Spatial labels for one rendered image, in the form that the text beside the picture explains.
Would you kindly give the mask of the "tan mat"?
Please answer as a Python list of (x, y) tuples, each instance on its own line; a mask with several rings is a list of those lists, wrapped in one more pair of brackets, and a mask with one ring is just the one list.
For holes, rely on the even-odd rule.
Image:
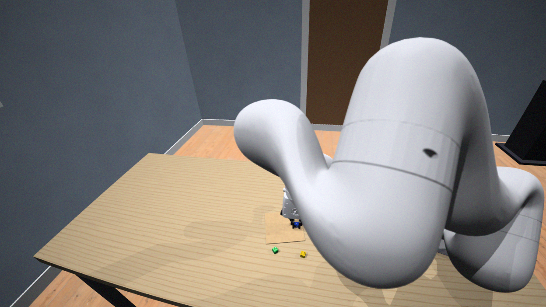
[(280, 212), (266, 213), (266, 245), (305, 241), (302, 226), (292, 229), (288, 218)]

